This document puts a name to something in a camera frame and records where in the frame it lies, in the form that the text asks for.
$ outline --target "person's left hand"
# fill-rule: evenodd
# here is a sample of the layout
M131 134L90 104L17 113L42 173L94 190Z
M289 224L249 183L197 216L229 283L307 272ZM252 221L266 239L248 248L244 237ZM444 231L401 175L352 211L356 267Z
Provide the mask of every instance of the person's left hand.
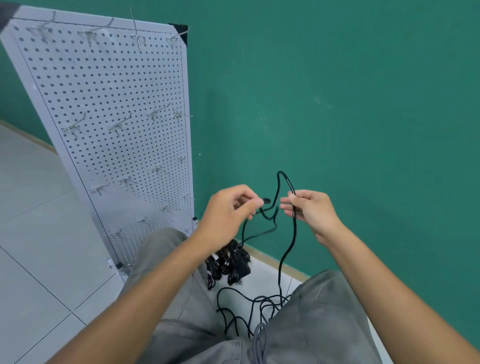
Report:
M232 240L242 222L264 205L264 201L245 184L217 192L210 198L202 219L192 237L205 244L212 254Z

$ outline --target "beige baseboard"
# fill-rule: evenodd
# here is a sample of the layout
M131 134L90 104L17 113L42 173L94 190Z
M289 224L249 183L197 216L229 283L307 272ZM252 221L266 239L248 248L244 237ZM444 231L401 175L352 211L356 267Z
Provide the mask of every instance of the beige baseboard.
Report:
M261 251L255 249L255 248L252 248L251 246L249 246L247 244L245 244L243 247L250 254L250 256L253 256L254 258L260 260L261 262L264 262L265 264L268 264L272 268L275 268L275 269L278 270L278 265L280 263L278 260L272 258L271 256L269 256L265 253L262 253ZM282 272L285 273L285 274L288 274L292 278L295 278L296 280L298 280L302 283L304 281L306 281L308 278L310 278L306 274L304 274L302 272L299 272L295 268L287 266L286 264L282 264Z
M11 124L8 124L6 121L0 120L0 125L4 126L5 128L13 131L14 133L19 134L20 136L30 140L31 142L34 142L35 144L41 146L42 148L45 148L49 150L50 152L53 152L57 154L57 151L55 150L54 147L52 147L50 144L45 143L43 140L38 139L36 136L33 136L27 132L24 132L23 130L17 128L16 126L13 126Z

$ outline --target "floor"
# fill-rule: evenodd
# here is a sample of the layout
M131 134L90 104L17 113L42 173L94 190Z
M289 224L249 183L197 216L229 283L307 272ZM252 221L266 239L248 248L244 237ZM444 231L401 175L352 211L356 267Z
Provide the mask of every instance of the floor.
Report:
M57 155L0 126L0 175L0 361L43 364L116 299L123 282ZM278 294L274 268L255 258L251 268L236 289ZM285 295L299 284L282 274ZM212 299L225 286L218 282ZM238 293L223 291L219 301L248 318L251 305ZM259 320L257 308L251 327Z

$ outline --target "black corner bracket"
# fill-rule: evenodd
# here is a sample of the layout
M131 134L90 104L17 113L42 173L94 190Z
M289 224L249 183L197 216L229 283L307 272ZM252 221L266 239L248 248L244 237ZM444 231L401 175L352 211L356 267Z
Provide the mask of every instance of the black corner bracket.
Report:
M18 8L20 8L20 4L16 2L0 2L0 33L13 18Z
M186 32L188 30L188 26L185 24L172 24L169 23L169 25L173 25L175 27L175 30L177 31L178 34ZM187 35L188 33L182 34L180 38L183 40L185 43L185 46L187 46Z

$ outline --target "pegboard frame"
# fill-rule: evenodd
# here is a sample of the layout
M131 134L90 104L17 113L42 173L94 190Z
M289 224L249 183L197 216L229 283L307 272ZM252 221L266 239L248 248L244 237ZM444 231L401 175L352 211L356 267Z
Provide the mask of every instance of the pegboard frame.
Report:
M18 20L29 20L29 21L36 21L39 23L47 22L52 18L53 12L56 11L56 17L54 23L65 23L65 24L76 24L76 25L86 25L93 27L101 27L108 24L111 20L111 17L100 16L100 15L90 15L90 14L82 14L76 12L65 12L65 11L57 11L54 9L44 9L44 8L36 8L31 6L20 6L13 18L10 21L14 21L15 19ZM157 32L157 33L169 33L173 35L177 35L178 32L172 25L167 24L158 24L158 23L150 23L139 21L135 19L136 27L138 31L146 31L146 32ZM110 27L112 29L122 29L122 30L131 30L133 33L135 32L135 28L133 25L132 19L121 19L115 18L114 23ZM40 90L36 86L36 82L31 74L29 67L24 59L24 56L15 41L15 38L11 36L9 32L9 25L6 26L3 31L0 33L0 40L2 41L5 49L7 50L12 63L22 81L25 89L27 91L28 96L30 97L40 119L42 120L44 127L52 140L53 145L55 146L59 157L67 173L75 187L81 202L88 208L88 212L97 228L98 232L100 233L100 237L102 238L105 247L112 257L114 264L120 263L120 258L115 252L113 248L111 238L109 237L107 231L105 230L100 216L98 215L93 201L91 199L91 195L88 191L88 186L85 186L82 182L80 175L77 172L77 168L75 167L75 163L68 152L68 148L65 144L64 138L62 133L57 129L55 122L53 120L50 111L48 110L47 105L42 97ZM187 60L187 52L186 46L183 41L180 39L177 40L178 47L181 51L181 57L183 60ZM185 114L190 115L190 107L189 107L189 93L188 93L188 70L187 70L187 62L182 62L182 81L183 81L183 90L184 90L184 111ZM187 144L187 163L188 163L188 175L189 175L189 191L190 191L190 216L194 216L194 202L193 202L193 182L192 182L192 147L191 147L191 131L190 131L190 122L189 120L185 121L185 136L186 136L186 144ZM194 230L195 223L194 221L190 221L190 231Z

